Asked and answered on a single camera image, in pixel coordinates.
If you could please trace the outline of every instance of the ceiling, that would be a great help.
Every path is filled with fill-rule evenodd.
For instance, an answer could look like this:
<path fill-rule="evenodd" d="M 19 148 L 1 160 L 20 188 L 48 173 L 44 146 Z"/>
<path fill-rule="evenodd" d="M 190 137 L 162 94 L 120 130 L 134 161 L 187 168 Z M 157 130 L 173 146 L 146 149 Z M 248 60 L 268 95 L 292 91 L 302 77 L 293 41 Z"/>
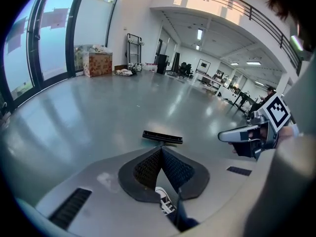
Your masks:
<path fill-rule="evenodd" d="M 265 47 L 243 28 L 232 25 L 222 18 L 207 17 L 198 13 L 165 10 L 163 16 L 170 22 L 178 34 L 182 45 L 195 49 L 220 59 L 231 66 L 232 62 L 239 63 L 231 66 L 238 69 L 253 81 L 265 86 L 276 87 L 282 68 L 274 62 L 275 57 L 269 57 Z M 197 39 L 198 29 L 203 30 L 202 39 Z M 247 61 L 260 61 L 260 66 L 250 66 Z"/>

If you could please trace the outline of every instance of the whiteboard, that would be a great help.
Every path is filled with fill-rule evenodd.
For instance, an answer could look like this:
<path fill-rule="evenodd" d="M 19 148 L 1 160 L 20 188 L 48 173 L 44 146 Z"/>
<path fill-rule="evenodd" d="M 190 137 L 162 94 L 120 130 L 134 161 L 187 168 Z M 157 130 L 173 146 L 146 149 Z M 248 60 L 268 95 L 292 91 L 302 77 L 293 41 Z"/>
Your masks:
<path fill-rule="evenodd" d="M 210 65 L 211 65 L 210 62 L 200 59 L 197 65 L 197 70 L 206 73 Z"/>

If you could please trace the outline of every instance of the cardboard box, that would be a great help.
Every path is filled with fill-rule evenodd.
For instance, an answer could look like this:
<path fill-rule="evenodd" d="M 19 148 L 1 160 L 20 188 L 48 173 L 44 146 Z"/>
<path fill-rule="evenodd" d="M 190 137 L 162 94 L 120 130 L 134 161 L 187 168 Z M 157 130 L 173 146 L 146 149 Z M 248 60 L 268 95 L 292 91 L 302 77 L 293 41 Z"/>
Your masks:
<path fill-rule="evenodd" d="M 85 52 L 83 54 L 83 73 L 87 77 L 112 73 L 112 54 Z"/>

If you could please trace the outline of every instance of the glossy gray floor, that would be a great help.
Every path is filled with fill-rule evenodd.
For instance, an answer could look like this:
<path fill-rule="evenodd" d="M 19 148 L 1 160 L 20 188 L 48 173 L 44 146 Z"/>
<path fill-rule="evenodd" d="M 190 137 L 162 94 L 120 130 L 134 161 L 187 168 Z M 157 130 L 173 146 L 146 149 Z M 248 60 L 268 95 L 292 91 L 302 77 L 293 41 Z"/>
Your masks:
<path fill-rule="evenodd" d="M 143 71 L 134 77 L 68 79 L 36 95 L 2 131 L 1 162 L 14 194 L 35 205 L 88 164 L 154 145 L 143 130 L 182 136 L 186 148 L 239 158 L 217 133 L 242 113 L 203 89 Z"/>

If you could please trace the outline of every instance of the balcony railing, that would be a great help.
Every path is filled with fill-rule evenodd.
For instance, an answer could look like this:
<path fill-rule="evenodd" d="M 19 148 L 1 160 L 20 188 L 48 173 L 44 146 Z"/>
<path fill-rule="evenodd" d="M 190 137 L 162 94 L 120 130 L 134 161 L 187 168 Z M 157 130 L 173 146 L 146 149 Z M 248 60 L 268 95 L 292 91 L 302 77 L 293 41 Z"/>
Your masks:
<path fill-rule="evenodd" d="M 290 62 L 296 70 L 297 75 L 300 72 L 301 59 L 298 54 L 291 46 L 290 41 L 286 38 L 283 32 L 263 13 L 251 6 L 250 4 L 244 2 L 243 0 L 204 0 L 204 1 L 215 1 L 232 10 L 236 10 L 239 13 L 247 16 L 249 20 L 252 20 L 259 24 L 263 29 L 265 29 L 278 43 L 281 49 L 287 54 Z"/>

